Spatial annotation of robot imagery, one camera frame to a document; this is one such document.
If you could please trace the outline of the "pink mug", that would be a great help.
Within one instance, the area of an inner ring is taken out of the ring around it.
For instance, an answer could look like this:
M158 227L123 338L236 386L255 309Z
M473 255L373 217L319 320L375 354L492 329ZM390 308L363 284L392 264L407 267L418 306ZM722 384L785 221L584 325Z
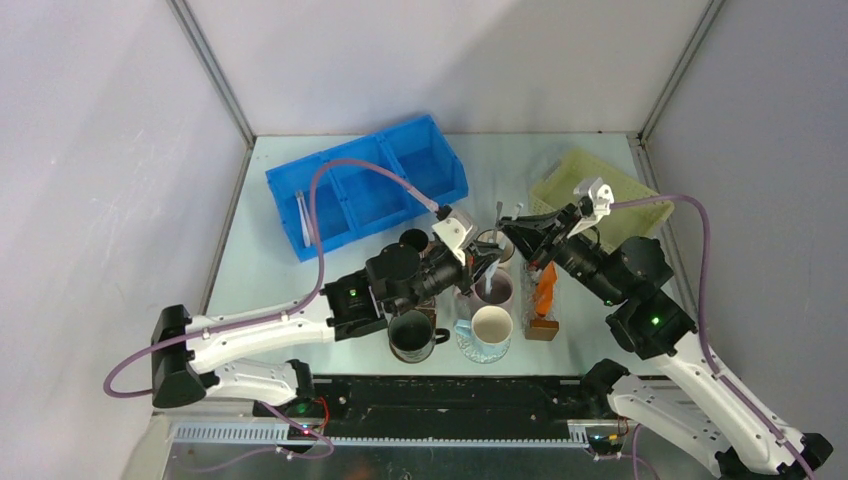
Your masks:
M491 278L489 290L486 289L486 279L482 278L472 286L470 294L463 295L458 288L455 288L453 297L463 314L469 317L485 306L496 306L510 312L514 303L515 289L508 272L497 269Z

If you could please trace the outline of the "orange toothpaste tube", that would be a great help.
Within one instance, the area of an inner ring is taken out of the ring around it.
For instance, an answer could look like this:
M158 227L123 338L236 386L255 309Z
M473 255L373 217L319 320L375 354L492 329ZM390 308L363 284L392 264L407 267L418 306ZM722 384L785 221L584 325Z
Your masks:
M551 311L557 280L556 266L553 263L548 264L538 277L533 295L534 311L537 316L546 317Z

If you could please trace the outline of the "clear textured oval tray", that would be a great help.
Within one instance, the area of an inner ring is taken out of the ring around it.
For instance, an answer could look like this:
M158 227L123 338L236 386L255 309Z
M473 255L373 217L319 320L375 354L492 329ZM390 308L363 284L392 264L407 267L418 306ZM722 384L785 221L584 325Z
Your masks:
M491 364L500 361L508 352L511 340L498 344L478 344L474 338L458 335L457 345L460 352L470 361L478 364Z

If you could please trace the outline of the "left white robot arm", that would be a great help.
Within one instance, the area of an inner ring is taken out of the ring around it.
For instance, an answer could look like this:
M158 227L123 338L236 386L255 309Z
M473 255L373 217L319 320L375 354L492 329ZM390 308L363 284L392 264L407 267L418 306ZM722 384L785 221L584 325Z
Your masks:
M458 260L439 237L410 229L362 269L326 283L310 302L219 317L167 307L151 338L164 346L151 355L152 404L169 409L207 397L246 399L304 416L316 403L308 364L256 363L251 356L379 332L445 290L469 292L503 250L496 242L472 240L462 252Z

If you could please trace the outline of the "brown metallic cup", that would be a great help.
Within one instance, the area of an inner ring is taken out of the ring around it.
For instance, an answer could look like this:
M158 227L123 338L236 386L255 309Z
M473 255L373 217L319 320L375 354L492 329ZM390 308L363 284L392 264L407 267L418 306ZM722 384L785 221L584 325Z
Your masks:
M400 235L399 242L413 247L418 253L423 253L428 248L430 239L425 231L411 228Z

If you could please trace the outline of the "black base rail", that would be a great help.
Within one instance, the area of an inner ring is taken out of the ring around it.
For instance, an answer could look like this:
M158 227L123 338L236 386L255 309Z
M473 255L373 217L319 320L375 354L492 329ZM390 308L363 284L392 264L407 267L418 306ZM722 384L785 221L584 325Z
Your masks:
M567 441L579 423L604 435L637 425L578 376L320 375L293 401L252 410L258 418L277 413L351 441Z

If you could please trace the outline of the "clear holder with brown lid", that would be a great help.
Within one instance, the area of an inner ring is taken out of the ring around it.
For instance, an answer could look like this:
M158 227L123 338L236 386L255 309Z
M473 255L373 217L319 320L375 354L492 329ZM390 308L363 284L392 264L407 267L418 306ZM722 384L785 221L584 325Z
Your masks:
M554 264L533 269L529 262L521 267L522 332L529 341L552 341L560 330L554 313L558 274Z

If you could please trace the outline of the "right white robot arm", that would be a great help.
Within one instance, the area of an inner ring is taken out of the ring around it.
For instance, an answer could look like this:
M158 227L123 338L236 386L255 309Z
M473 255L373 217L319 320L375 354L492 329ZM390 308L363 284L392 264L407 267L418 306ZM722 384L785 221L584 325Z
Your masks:
M768 409L702 342L703 329L662 289L673 276L659 240L631 236L610 253L575 232L580 207L498 219L532 270L554 263L606 305L617 344L657 368L702 411L695 416L650 394L625 367L604 359L583 379L581 402L613 412L676 444L719 479L811 479L834 448Z

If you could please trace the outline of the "grey toothbrush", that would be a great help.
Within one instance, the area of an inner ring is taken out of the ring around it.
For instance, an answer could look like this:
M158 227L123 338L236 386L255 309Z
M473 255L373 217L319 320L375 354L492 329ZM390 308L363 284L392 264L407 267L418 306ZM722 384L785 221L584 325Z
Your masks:
M502 218L503 207L504 207L503 202L502 202L502 201L500 201L500 200L498 200L498 201L496 202L496 207L495 207L495 217L494 217L494 224L493 224L493 229L494 229L495 231L499 230L499 228L500 228L500 226L499 226L499 225L500 225L500 220L501 220L501 218Z

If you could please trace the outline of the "blue three-compartment bin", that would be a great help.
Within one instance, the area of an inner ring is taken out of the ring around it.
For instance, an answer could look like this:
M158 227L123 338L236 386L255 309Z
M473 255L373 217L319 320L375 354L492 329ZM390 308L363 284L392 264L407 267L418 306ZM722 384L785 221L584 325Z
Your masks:
M310 184L331 160L353 158L390 170L441 205L468 196L464 167L430 115L421 115L265 172L282 228L299 261L317 256L303 235ZM358 166L334 167L317 185L318 226L326 252L388 230L426 212L394 181Z

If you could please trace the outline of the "cream perforated basket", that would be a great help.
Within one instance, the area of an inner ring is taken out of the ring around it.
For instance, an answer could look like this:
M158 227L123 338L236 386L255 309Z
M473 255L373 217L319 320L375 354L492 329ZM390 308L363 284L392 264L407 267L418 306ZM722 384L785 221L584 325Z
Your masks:
M574 148L542 174L529 190L531 212L556 211L575 200L573 190L586 178L599 177L612 188L617 202L654 197L657 193L586 150ZM610 253L631 236L653 237L674 211L665 201L616 210L598 225L601 248Z

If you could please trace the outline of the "pale white toothbrush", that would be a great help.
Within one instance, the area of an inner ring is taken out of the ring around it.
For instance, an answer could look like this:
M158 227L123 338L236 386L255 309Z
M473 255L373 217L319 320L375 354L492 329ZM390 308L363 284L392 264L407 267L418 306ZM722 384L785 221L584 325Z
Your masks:
M523 206L524 206L524 204L522 202L518 202L518 203L515 204L512 215L511 215L511 219L514 220L519 216L519 214L521 213L521 210L523 209ZM495 230L492 232L491 241L495 241L496 232L497 231L495 231ZM505 240L499 241L498 245L499 245L499 248L504 250ZM491 294L493 277L494 277L494 275L495 275L495 273L498 269L499 263L500 263L500 260L495 260L484 272L484 277L483 277L484 278L484 294L486 294L486 295Z

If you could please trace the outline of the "light blue mug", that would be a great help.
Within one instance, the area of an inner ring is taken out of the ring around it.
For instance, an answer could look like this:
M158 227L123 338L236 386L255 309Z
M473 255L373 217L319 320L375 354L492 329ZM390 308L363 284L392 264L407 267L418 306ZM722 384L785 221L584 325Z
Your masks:
M471 319L458 319L455 334L474 338L478 344L498 344L512 338L514 322L509 312L496 306L479 309Z

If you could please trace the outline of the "cream mug with black rim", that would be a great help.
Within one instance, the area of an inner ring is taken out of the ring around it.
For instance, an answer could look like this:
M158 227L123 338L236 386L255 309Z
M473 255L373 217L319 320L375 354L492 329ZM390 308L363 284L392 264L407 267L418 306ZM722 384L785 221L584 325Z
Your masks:
M485 230L477 236L478 241L485 243L497 243L502 248L498 268L506 270L515 256L515 247L511 240L501 231L496 229Z

